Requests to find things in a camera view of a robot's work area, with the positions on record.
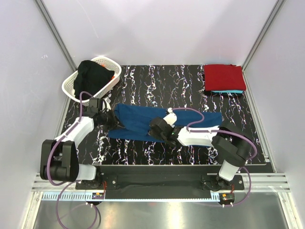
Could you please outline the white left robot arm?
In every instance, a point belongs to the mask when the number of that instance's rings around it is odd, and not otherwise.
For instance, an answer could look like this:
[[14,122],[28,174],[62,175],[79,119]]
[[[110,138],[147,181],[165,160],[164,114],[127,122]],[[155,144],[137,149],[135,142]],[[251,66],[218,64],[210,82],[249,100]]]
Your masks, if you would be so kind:
[[86,180],[91,188],[97,189],[102,185],[103,177],[96,166],[79,163],[78,146],[96,127],[111,130],[122,125],[108,99],[91,98],[89,105],[81,105],[80,109],[79,117],[65,132],[42,143],[40,177],[54,186]]

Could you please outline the black t shirt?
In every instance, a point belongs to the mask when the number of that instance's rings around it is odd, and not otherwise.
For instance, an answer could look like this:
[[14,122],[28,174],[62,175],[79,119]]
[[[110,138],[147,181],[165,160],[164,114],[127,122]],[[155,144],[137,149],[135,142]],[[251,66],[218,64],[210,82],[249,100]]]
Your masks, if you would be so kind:
[[80,63],[78,75],[73,82],[76,99],[80,99],[80,94],[83,91],[95,95],[110,82],[102,76],[101,68],[100,64],[90,60],[85,60]]

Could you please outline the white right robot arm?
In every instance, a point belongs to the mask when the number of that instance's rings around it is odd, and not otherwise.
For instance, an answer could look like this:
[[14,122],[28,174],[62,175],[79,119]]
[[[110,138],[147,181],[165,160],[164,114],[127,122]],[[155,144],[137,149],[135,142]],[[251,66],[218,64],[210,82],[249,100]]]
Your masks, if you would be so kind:
[[250,151],[257,149],[254,143],[230,122],[222,122],[219,126],[193,128],[175,126],[174,121],[166,118],[155,118],[150,122],[149,135],[164,141],[171,146],[207,146],[217,150],[223,156],[222,166],[216,177],[218,187],[229,188],[234,176],[246,161],[251,159]]

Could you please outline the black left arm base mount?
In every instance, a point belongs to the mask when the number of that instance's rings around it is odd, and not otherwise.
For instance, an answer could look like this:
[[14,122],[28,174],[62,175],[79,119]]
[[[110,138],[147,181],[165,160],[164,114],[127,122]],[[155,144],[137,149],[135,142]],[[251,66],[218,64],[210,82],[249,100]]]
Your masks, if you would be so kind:
[[77,190],[115,190],[118,176],[116,174],[100,173],[94,180],[82,180],[76,184]]

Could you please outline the blue printed t shirt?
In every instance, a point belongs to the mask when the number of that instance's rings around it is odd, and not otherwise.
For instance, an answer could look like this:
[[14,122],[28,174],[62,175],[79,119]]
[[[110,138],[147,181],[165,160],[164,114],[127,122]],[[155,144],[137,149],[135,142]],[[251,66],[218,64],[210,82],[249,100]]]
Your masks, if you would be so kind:
[[[150,122],[157,117],[164,118],[167,115],[166,111],[166,109],[159,107],[117,104],[114,113],[124,128],[110,130],[108,137],[162,143],[162,140],[151,137],[148,132],[150,130]],[[191,122],[200,121],[202,117],[204,117],[202,122],[193,124],[191,127],[206,128],[222,123],[222,114],[219,112],[202,112],[198,114],[191,110],[175,110],[174,113],[177,116],[177,121],[174,124],[177,126],[187,126]]]

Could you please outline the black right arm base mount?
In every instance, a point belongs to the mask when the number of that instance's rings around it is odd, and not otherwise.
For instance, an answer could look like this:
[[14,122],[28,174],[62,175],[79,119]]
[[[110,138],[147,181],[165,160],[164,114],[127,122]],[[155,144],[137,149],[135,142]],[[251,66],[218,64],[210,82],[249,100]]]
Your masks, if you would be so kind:
[[243,177],[239,173],[235,173],[230,181],[221,178],[216,173],[201,173],[200,182],[204,191],[242,191],[245,189]]

